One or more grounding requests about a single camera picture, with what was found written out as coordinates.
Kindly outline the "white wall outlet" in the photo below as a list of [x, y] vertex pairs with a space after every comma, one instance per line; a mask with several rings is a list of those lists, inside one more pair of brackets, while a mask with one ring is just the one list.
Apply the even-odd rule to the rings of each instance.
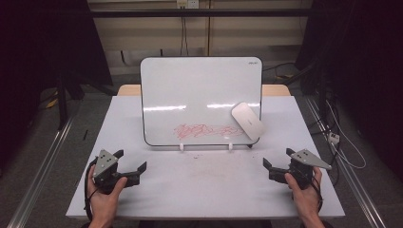
[[178, 9], [198, 9], [200, 7], [199, 0], [176, 0]]

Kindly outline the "black metal stand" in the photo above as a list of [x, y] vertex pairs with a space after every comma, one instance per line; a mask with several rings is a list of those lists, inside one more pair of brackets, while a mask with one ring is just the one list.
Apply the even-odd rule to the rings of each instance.
[[85, 96], [85, 92], [80, 86], [79, 77], [74, 72], [60, 73], [57, 77], [57, 97], [59, 103], [59, 130], [62, 130], [67, 123], [67, 96], [73, 100], [82, 100]]

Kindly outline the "metal floor rail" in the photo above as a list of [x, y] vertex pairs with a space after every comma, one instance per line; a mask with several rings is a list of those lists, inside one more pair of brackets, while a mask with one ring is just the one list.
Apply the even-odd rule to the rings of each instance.
[[[323, 136], [325, 142], [330, 148], [330, 153], [332, 156], [332, 163], [337, 167], [337, 170], [341, 172], [349, 184], [357, 203], [359, 204], [365, 218], [370, 224], [371, 228], [387, 228], [386, 223], [379, 214], [373, 199], [370, 197], [368, 191], [364, 188], [363, 183], [356, 174], [357, 170], [363, 170], [367, 167], [367, 161], [361, 151], [356, 147], [354, 143], [346, 136], [343, 129], [340, 127], [337, 115], [334, 112], [333, 107], [328, 101], [324, 103], [324, 116], [320, 115], [319, 104], [314, 98], [307, 98], [306, 103], [309, 106], [312, 115], [315, 118], [315, 124], [319, 128], [320, 134]], [[362, 159], [362, 164], [355, 164], [349, 161], [347, 156], [341, 147], [341, 141], [338, 144], [333, 144], [328, 142], [328, 134], [330, 132], [336, 133], [342, 139], [344, 139], [347, 144], [349, 144], [357, 155]]]
[[24, 228], [27, 224], [31, 211], [39, 199], [40, 193], [45, 185], [50, 170], [55, 163], [58, 154], [66, 140], [71, 129], [73, 117], [69, 117], [63, 127], [57, 131], [57, 134], [45, 156], [39, 170], [35, 173], [32, 182], [25, 195], [22, 197], [17, 209], [15, 210], [7, 228]]

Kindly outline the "white whiteboard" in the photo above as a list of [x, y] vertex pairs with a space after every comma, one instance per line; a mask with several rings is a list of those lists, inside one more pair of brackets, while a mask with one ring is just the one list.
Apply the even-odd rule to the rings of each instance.
[[247, 103], [261, 120], [258, 57], [149, 57], [141, 61], [144, 141], [151, 146], [252, 145], [233, 118]]

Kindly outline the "person's left hand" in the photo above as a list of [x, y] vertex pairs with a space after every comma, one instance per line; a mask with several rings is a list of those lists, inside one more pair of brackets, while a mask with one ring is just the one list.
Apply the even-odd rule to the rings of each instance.
[[90, 198], [90, 206], [92, 209], [92, 220], [94, 219], [104, 219], [114, 221], [117, 208], [118, 200], [121, 192], [125, 188], [127, 182], [126, 177], [122, 177], [116, 183], [113, 191], [109, 195], [100, 193], [94, 182], [93, 182], [93, 172], [95, 166], [92, 165], [89, 169], [87, 178], [87, 196]]

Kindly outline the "white whiteboard eraser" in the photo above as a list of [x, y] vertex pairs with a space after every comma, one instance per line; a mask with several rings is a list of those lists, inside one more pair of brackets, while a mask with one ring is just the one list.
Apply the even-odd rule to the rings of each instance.
[[265, 133], [263, 122], [247, 103], [236, 105], [231, 114], [251, 141], [257, 141]]

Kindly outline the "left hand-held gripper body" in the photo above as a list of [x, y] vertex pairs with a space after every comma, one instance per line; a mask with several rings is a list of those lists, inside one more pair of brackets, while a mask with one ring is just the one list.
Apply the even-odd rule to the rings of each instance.
[[[95, 186], [104, 194], [109, 195], [117, 181], [122, 178], [122, 174], [117, 171], [118, 161], [113, 154], [102, 149], [95, 165], [93, 179], [95, 180]], [[140, 178], [127, 179], [125, 187], [131, 187], [140, 184]]]

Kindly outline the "person's right hand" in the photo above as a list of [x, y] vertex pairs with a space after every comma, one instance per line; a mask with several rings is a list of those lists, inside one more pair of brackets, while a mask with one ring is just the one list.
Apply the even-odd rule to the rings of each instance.
[[322, 173], [318, 167], [314, 167], [314, 178], [312, 185], [304, 190], [301, 190], [295, 178], [286, 173], [284, 175], [289, 188], [292, 190], [294, 203], [297, 208], [298, 216], [301, 214], [318, 213], [319, 196], [317, 190], [320, 187]]

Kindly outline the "dark curtain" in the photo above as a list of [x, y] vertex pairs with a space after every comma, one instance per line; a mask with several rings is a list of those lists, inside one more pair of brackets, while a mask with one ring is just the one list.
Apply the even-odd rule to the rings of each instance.
[[112, 80], [87, 0], [0, 0], [0, 169], [16, 154], [47, 88]]
[[403, 0], [313, 0], [296, 67], [325, 65], [380, 159], [403, 181]]

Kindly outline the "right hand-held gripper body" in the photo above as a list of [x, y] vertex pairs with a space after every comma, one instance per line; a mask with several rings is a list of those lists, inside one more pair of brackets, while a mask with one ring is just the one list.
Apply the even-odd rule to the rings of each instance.
[[284, 175], [290, 173], [300, 189], [306, 189], [313, 179], [313, 167], [320, 167], [326, 170], [331, 170], [332, 166], [323, 161], [317, 155], [307, 149], [295, 151], [295, 154], [290, 157], [291, 162], [288, 169], [279, 168], [278, 172], [270, 172], [269, 179], [280, 183], [286, 183]]

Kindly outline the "black horizontal bar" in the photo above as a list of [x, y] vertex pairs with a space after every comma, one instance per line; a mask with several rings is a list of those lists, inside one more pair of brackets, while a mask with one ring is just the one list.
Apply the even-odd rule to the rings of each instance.
[[320, 14], [313, 9], [122, 9], [93, 10], [97, 18], [119, 17], [299, 17]]

